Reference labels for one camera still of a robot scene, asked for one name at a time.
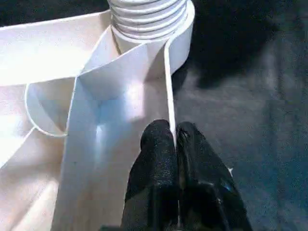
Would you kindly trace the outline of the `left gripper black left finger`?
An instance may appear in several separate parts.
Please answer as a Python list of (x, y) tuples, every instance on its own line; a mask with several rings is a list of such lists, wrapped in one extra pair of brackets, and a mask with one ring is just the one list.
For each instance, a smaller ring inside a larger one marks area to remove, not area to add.
[(173, 136), (166, 120), (150, 123), (128, 177), (121, 228), (165, 231), (178, 222), (179, 175)]

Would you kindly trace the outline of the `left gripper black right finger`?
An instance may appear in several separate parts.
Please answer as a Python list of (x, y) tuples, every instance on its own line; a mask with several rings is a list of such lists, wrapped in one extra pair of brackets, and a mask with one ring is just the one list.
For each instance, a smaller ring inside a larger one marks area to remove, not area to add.
[(177, 126), (180, 219), (186, 231), (250, 231), (233, 177), (191, 122)]

